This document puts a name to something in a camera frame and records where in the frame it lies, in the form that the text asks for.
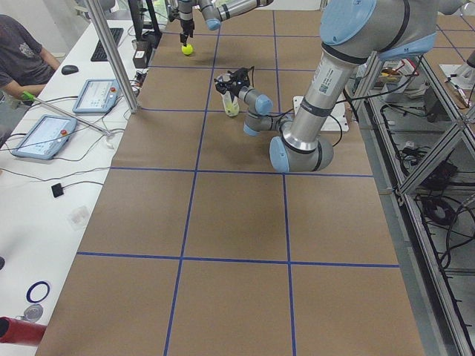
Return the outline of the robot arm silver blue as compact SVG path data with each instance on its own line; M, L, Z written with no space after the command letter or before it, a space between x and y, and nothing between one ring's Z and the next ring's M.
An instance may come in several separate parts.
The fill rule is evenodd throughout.
M186 47L188 38L194 35L193 9L195 7L201 12L207 28L213 31L218 30L224 21L259 7L267 7L273 3L273 0L239 0L222 5L216 5L209 0L178 1L177 3L178 19L182 28L180 43Z
M246 133L279 132L269 146L276 171L318 171L333 159L333 146L320 131L355 68L372 52L383 61L428 52L436 40L437 14L453 14L463 5L464 1L331 1L321 17L321 60L293 119L272 118L272 102L249 85L242 69L226 81L217 79L215 86L249 106Z

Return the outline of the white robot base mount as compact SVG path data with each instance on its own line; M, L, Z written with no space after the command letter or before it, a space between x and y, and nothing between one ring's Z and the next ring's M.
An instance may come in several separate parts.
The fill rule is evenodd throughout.
M303 96L294 96L292 99L293 108L294 108L294 115L297 114ZM326 119L325 123L322 126L323 132L348 132L349 125L347 123L347 118L345 116L346 108L344 103L336 104L332 110L332 113Z

